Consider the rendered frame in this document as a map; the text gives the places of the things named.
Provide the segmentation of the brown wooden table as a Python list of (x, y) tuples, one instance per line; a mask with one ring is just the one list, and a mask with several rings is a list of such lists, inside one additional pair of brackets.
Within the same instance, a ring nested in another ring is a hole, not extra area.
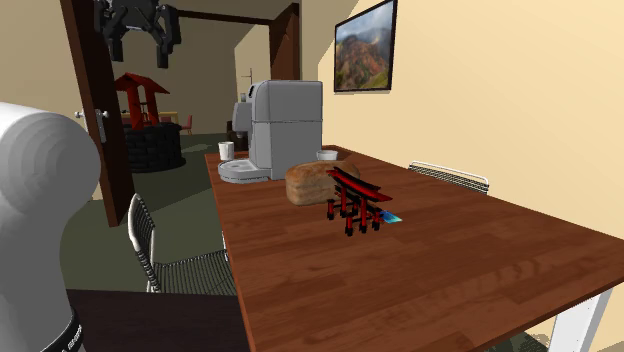
[(347, 236), (281, 181), (231, 184), (205, 158), (251, 352), (484, 352), (547, 319), (582, 352), (624, 240), (341, 150), (398, 220)]

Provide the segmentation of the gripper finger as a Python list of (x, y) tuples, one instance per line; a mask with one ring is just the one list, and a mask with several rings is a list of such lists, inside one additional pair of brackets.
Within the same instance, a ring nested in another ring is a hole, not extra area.
[(156, 5), (147, 19), (147, 31), (157, 44), (157, 67), (168, 68), (168, 57), (173, 47), (181, 43), (178, 11), (169, 5)]
[(103, 35), (110, 52), (112, 61), (123, 61), (122, 38), (128, 32), (122, 23), (128, 13), (127, 8), (119, 8), (113, 12), (102, 10), (99, 14), (99, 29)]

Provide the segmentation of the red torii gate figure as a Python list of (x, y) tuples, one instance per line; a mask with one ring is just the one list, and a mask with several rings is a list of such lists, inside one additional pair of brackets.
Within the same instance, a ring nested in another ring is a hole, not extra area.
[(335, 205), (335, 200), (327, 200), (327, 218), (333, 220), (335, 210), (339, 210), (342, 218), (346, 219), (345, 234), (352, 236), (354, 224), (358, 223), (358, 230), (366, 233), (367, 221), (371, 221), (371, 228), (379, 231), (382, 223), (380, 216), (381, 208), (376, 206), (378, 202), (392, 200), (392, 197), (379, 192), (380, 186), (376, 186), (358, 179), (339, 167), (328, 170), (327, 174), (336, 182), (335, 194), (340, 197), (340, 202)]

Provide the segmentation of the brown bread loaf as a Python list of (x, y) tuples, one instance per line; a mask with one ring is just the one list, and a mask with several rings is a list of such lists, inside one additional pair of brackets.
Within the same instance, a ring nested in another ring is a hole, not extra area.
[(359, 178), (359, 169), (348, 161), (315, 161), (291, 167), (285, 174), (288, 200), (297, 206), (326, 203), (328, 199), (338, 200), (335, 194), (336, 182), (327, 174), (339, 167)]

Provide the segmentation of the dark robot stand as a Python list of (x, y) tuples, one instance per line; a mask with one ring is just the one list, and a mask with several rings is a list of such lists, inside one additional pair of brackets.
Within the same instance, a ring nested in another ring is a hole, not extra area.
[(88, 352), (250, 352), (235, 296), (67, 291)]

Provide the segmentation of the framed mountain wall picture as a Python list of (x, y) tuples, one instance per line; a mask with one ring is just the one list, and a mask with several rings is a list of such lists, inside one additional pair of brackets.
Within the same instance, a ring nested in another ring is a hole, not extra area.
[(383, 0), (335, 25), (335, 92), (391, 89), (397, 5)]

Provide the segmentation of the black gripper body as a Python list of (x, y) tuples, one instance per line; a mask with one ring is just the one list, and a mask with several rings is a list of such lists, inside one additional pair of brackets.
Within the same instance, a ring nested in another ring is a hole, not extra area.
[(159, 0), (94, 0), (96, 29), (121, 23), (126, 28), (150, 29), (161, 10)]

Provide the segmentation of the red-roofed black stone well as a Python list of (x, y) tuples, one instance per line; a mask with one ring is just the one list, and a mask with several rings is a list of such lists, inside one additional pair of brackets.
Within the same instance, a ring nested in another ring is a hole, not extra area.
[(162, 122), (156, 94), (169, 94), (151, 78), (125, 73), (115, 80), (117, 91), (127, 94), (129, 118), (122, 118), (132, 173), (151, 173), (179, 168), (182, 156), (180, 131), (173, 122)]

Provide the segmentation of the grey coffee machine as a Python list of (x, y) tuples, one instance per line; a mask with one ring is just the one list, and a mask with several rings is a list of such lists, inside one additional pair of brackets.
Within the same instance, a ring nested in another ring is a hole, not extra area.
[(320, 81), (252, 84), (232, 115), (232, 129), (248, 134), (249, 156), (221, 162), (221, 179), (239, 184), (282, 180), (291, 167), (315, 161), (322, 149), (322, 106)]

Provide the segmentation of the dark brown door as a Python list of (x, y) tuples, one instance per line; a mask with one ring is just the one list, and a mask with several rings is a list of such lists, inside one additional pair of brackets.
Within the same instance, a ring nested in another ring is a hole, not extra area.
[(116, 227), (135, 193), (108, 47), (95, 31), (93, 0), (59, 0), (82, 101), (100, 158), (99, 185), (108, 224)]

